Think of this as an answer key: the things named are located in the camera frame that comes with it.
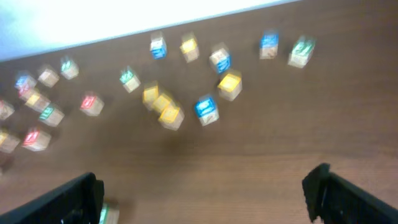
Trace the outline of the red 6 block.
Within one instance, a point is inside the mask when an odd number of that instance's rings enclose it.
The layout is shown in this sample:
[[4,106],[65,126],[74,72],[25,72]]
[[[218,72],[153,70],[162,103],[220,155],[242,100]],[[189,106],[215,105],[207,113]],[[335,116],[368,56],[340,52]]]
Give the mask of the red 6 block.
[[6,120],[15,112],[14,107],[5,100],[0,101],[0,120]]

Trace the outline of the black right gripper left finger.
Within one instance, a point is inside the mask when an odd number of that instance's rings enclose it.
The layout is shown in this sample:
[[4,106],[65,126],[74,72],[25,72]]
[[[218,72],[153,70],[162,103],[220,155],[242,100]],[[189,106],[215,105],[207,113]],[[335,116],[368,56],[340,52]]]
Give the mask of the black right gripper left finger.
[[88,172],[1,215],[3,224],[99,223],[104,182]]

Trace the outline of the blue-sided wooden block top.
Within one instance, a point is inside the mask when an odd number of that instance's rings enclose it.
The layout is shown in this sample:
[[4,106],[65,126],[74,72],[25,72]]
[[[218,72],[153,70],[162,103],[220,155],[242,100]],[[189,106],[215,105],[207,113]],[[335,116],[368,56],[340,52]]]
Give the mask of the blue-sided wooden block top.
[[167,55],[167,45],[163,33],[156,32],[150,37],[150,52],[154,59],[162,59]]

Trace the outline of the red a block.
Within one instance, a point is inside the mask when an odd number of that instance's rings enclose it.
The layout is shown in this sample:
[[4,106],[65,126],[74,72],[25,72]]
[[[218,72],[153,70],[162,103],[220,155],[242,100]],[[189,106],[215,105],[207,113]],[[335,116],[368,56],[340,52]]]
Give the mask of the red a block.
[[36,89],[29,85],[23,85],[18,91],[18,97],[21,100],[27,101],[32,95],[36,93]]
[[31,151],[45,150],[51,140],[51,135],[38,128],[31,128],[28,130],[22,146]]

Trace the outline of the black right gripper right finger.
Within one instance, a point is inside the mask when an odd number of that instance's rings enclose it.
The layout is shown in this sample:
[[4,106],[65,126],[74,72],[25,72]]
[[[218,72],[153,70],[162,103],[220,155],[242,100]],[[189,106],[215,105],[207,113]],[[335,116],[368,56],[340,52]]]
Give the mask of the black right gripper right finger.
[[397,224],[397,209],[322,163],[302,180],[309,219],[324,224]]

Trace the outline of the blue I block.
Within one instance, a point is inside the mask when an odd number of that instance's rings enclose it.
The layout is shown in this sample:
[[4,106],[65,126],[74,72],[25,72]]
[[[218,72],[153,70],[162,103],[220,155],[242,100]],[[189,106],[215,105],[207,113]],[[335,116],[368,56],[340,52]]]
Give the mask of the blue I block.
[[220,117],[217,104],[210,95],[200,98],[195,103],[194,110],[202,126],[214,123]]

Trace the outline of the green L block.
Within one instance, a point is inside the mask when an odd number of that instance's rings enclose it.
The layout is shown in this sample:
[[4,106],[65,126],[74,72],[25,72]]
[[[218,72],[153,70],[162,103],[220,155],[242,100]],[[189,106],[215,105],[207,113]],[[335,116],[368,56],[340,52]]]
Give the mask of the green L block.
[[61,58],[60,73],[67,79],[71,80],[79,74],[79,67],[72,58],[65,56]]

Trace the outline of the green R block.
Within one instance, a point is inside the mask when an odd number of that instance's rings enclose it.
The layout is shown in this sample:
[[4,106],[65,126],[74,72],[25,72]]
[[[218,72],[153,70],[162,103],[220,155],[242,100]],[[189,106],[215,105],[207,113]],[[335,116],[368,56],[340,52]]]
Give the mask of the green R block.
[[57,127],[65,114],[53,104],[49,104],[39,116],[39,121],[51,127]]
[[118,224],[119,221],[119,204],[117,202],[104,202],[99,224]]

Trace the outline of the yellow G block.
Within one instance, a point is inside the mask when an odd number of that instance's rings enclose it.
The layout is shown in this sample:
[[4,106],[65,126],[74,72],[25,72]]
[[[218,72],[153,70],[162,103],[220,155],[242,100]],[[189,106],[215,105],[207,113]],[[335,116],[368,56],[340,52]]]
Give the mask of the yellow G block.
[[25,95],[25,105],[41,113],[48,107],[51,101],[36,90],[29,90]]

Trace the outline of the red A block upper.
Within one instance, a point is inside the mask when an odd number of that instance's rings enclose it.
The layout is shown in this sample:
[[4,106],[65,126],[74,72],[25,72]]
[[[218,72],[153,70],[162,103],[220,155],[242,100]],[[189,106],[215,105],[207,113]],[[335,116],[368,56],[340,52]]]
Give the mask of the red A block upper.
[[27,101],[32,95],[36,93],[36,89],[29,85],[23,85],[18,91],[18,97],[21,100]]

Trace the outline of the blue D wooden block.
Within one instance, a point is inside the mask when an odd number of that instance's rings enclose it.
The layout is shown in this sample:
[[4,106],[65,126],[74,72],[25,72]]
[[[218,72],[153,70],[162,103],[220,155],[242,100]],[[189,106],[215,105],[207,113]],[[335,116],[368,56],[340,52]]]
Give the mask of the blue D wooden block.
[[221,74],[231,67],[231,55],[229,54],[229,49],[223,42],[212,47],[209,59],[217,74]]

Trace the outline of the yellow block cluster middle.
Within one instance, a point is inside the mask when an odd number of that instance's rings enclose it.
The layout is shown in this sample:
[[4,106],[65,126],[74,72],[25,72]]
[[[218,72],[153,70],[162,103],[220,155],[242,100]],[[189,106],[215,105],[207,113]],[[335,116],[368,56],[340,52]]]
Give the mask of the yellow block cluster middle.
[[157,114],[162,114],[162,112],[170,105],[174,105],[172,97],[167,93],[161,93],[152,103],[152,109]]

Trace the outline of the red Q block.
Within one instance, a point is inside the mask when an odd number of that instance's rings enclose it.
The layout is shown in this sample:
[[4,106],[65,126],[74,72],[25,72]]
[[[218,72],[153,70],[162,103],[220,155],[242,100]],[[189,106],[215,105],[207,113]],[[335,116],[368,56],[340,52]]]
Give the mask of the red Q block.
[[88,116],[99,116],[104,107],[104,101],[93,92],[86,92],[80,105],[80,110]]

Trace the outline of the blue X block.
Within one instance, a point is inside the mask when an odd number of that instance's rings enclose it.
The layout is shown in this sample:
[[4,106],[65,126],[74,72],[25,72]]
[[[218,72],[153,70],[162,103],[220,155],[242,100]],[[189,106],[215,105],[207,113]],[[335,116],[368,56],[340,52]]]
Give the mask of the blue X block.
[[259,44],[259,58],[272,59],[277,56],[279,45],[279,33],[276,30],[264,32]]

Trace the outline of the yellow block cluster lower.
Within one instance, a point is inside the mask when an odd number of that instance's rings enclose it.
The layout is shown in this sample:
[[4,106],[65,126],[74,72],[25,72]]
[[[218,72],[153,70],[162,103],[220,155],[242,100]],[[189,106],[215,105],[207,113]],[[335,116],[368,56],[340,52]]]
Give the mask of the yellow block cluster lower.
[[184,119],[181,107],[168,105],[158,118],[158,122],[167,129],[178,130]]

